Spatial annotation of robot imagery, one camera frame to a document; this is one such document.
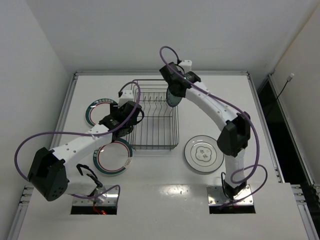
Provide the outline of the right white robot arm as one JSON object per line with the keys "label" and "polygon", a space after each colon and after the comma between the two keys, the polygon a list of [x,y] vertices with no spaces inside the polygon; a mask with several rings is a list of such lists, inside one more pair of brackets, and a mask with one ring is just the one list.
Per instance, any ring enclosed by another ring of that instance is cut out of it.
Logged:
{"label": "right white robot arm", "polygon": [[218,100],[209,97],[209,92],[201,78],[189,71],[182,77],[174,62],[159,70],[168,84],[169,103],[177,105],[185,98],[197,105],[220,130],[217,146],[225,158],[225,195],[233,200],[243,190],[247,181],[244,173],[245,148],[251,138],[251,129],[247,113],[239,113]]}

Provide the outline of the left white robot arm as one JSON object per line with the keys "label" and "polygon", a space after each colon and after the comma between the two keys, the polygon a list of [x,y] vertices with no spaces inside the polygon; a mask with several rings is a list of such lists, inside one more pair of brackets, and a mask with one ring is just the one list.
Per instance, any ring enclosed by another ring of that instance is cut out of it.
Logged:
{"label": "left white robot arm", "polygon": [[87,199],[103,185],[94,173],[72,175],[74,168],[80,168],[80,161],[98,148],[110,144],[129,134],[144,116],[141,105],[127,101],[115,107],[111,113],[79,137],[53,149],[39,149],[31,164],[28,180],[48,201],[60,196],[79,195]]}

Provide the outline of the white grey rimmed plate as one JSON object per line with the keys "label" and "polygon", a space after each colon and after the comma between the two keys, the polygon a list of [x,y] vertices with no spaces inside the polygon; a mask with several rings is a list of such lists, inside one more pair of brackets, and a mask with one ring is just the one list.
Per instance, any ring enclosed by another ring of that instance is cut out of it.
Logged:
{"label": "white grey rimmed plate", "polygon": [[184,147],[184,158],[192,169],[204,174],[215,172],[224,162],[217,141],[208,135],[192,137]]}

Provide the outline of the small blue patterned plate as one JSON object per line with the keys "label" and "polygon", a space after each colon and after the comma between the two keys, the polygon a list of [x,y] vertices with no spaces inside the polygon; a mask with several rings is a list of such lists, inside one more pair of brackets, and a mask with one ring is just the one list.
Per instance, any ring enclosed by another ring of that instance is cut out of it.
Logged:
{"label": "small blue patterned plate", "polygon": [[176,107],[182,100],[183,95],[181,89],[178,87],[168,87],[166,90],[166,102],[167,104],[174,108]]}

